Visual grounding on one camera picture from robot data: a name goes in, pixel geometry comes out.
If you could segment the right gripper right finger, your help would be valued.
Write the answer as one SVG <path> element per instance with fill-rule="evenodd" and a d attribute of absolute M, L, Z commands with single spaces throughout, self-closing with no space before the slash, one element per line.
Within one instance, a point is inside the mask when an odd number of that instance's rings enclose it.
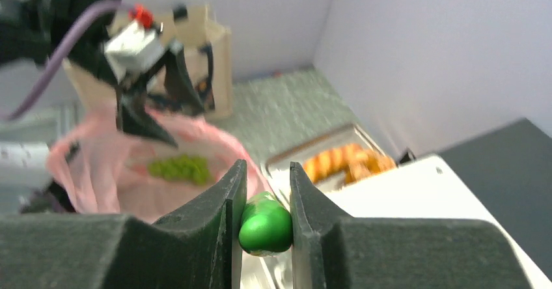
<path fill-rule="evenodd" d="M 479 219 L 354 217 L 290 165 L 294 288 L 529 288 L 499 229 Z"/>

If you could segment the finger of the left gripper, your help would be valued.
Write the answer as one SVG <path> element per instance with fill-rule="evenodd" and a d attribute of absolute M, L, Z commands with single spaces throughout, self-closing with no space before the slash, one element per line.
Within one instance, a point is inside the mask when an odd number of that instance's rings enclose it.
<path fill-rule="evenodd" d="M 189 77 L 183 51 L 165 53 L 165 90 L 180 111 L 196 117 L 205 112 L 204 104 Z"/>
<path fill-rule="evenodd" d="M 117 130 L 177 148 L 174 137 L 146 112 L 145 100 L 142 94 L 117 94 Z"/>

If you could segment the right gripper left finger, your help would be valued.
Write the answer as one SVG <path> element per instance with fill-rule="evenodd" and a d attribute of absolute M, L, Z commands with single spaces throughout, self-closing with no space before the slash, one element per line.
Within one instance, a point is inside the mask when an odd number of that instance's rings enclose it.
<path fill-rule="evenodd" d="M 239 288 L 247 163 L 153 224 L 129 215 L 1 217 L 2 288 Z"/>

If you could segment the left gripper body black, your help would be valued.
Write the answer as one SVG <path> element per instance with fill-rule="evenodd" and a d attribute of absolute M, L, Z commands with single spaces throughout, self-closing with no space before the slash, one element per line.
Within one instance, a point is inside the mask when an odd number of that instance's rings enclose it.
<path fill-rule="evenodd" d="M 107 27 L 122 7 L 120 0 L 79 0 L 79 6 L 101 2 L 107 13 L 95 20 L 94 38 L 80 51 L 77 93 L 84 106 L 117 101 L 123 106 L 142 106 L 153 89 L 160 70 L 165 71 L 164 87 L 171 102 L 186 102 L 184 45 L 176 39 L 163 42 L 162 24 L 148 11 L 130 9 L 130 22 L 114 34 Z"/>

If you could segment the pink plastic grocery bag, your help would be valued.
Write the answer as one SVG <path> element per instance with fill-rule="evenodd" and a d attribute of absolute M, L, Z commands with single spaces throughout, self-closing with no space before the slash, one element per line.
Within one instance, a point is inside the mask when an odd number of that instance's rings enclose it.
<path fill-rule="evenodd" d="M 120 133 L 115 106 L 107 104 L 85 117 L 51 148 L 46 167 L 65 188 L 79 213 L 130 213 L 148 223 L 200 195 L 204 186 L 168 182 L 150 176 L 148 164 L 181 155 L 207 161 L 213 185 L 238 159 L 247 163 L 247 196 L 267 191 L 269 185 L 243 145 L 231 134 L 202 118 L 152 116 L 177 140 L 173 148 Z"/>

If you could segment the orange breaded food piece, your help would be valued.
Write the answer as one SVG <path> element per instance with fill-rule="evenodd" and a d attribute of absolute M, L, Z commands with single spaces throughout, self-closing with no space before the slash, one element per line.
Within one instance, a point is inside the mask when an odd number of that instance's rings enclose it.
<path fill-rule="evenodd" d="M 389 156 L 370 149 L 361 150 L 348 160 L 344 184 L 352 184 L 395 168 L 396 163 Z"/>

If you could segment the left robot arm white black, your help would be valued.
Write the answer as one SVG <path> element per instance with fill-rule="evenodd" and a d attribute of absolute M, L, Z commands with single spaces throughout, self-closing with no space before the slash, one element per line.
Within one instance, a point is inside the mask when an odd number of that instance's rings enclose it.
<path fill-rule="evenodd" d="M 28 94 L 1 120 L 20 118 L 37 102 L 63 60 L 111 87 L 117 130 L 174 145 L 146 112 L 148 84 L 165 71 L 165 89 L 192 115 L 204 106 L 184 64 L 183 45 L 161 43 L 162 26 L 143 9 L 122 0 L 1 0 L 1 65 L 26 60 L 42 69 Z"/>

